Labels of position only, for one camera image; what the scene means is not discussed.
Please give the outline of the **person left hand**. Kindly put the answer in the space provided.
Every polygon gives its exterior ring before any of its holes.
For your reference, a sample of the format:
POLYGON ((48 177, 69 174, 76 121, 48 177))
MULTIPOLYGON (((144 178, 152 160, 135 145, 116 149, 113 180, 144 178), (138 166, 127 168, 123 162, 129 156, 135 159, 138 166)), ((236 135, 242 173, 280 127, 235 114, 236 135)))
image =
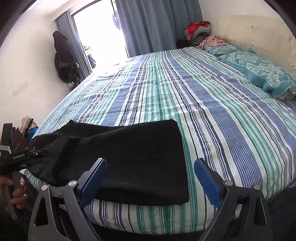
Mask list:
MULTIPOLYGON (((14 182, 7 176, 1 176, 1 207, 3 207, 6 213, 10 213, 8 202, 6 201, 4 194, 4 185, 13 186, 14 182)), ((11 204, 15 205, 17 209, 23 209, 27 206, 27 195, 25 194, 26 187, 23 178, 20 178, 18 187, 13 191, 13 197, 11 198, 11 204)))

